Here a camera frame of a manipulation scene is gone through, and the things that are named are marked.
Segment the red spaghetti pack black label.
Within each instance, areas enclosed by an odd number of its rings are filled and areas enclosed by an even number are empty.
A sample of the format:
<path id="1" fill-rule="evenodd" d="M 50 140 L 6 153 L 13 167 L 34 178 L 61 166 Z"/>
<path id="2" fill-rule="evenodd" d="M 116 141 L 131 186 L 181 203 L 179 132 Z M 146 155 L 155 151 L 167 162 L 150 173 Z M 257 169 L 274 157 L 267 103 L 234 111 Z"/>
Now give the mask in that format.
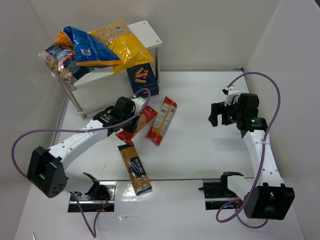
<path id="1" fill-rule="evenodd" d="M 125 144 L 133 145 L 133 138 L 157 115 L 158 112 L 151 106 L 147 105 L 138 117 L 133 131 L 123 129 L 116 133 L 115 136 Z"/>

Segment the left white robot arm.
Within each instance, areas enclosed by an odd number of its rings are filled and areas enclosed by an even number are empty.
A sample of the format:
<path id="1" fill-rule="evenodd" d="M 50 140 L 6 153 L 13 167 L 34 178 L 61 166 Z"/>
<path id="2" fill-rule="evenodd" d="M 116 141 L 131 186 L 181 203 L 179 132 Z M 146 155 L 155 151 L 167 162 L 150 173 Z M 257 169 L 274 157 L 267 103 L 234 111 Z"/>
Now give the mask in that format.
<path id="1" fill-rule="evenodd" d="M 27 179 L 48 198 L 61 192 L 87 193 L 99 182 L 88 173 L 86 177 L 74 176 L 66 173 L 66 169 L 90 147 L 113 133 L 125 128 L 133 130 L 144 104 L 142 97 L 119 97 L 115 105 L 94 115 L 79 133 L 47 149 L 37 147 L 31 155 Z"/>

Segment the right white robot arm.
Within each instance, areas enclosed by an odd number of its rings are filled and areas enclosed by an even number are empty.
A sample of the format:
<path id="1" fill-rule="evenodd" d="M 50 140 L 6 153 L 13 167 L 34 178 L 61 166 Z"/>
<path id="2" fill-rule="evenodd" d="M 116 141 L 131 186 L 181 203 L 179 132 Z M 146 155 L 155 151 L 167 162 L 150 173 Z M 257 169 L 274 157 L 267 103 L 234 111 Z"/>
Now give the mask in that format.
<path id="1" fill-rule="evenodd" d="M 240 172 L 225 171 L 220 177 L 221 191 L 234 193 L 241 201 L 241 209 L 249 219 L 283 220 L 289 211 L 295 192 L 285 185 L 270 146 L 268 124 L 258 117 L 259 98 L 256 94 L 241 93 L 228 96 L 225 101 L 211 104 L 208 117 L 213 127 L 235 124 L 249 151 L 255 174 L 253 183 Z"/>

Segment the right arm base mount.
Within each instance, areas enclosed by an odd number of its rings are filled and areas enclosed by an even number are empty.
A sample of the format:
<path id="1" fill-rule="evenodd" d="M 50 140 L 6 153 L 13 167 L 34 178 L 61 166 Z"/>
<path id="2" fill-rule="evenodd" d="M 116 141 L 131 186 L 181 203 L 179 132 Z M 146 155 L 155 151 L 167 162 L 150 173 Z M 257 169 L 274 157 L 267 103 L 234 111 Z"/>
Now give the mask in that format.
<path id="1" fill-rule="evenodd" d="M 229 201 L 233 201 L 238 196 L 229 190 L 222 190 L 222 184 L 218 179 L 204 179 L 198 188 L 204 195 L 205 209 L 218 210 Z"/>

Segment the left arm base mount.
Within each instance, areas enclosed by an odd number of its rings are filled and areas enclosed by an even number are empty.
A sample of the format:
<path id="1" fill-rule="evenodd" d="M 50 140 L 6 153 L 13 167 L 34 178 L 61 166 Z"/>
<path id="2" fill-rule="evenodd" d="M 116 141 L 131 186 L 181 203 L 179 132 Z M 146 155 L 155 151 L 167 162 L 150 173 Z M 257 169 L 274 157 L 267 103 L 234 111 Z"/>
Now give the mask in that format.
<path id="1" fill-rule="evenodd" d="M 89 192 L 74 191 L 75 196 L 69 198 L 68 213 L 80 213 L 76 199 L 84 213 L 113 212 L 115 208 L 116 181 L 101 181 L 96 190 Z"/>

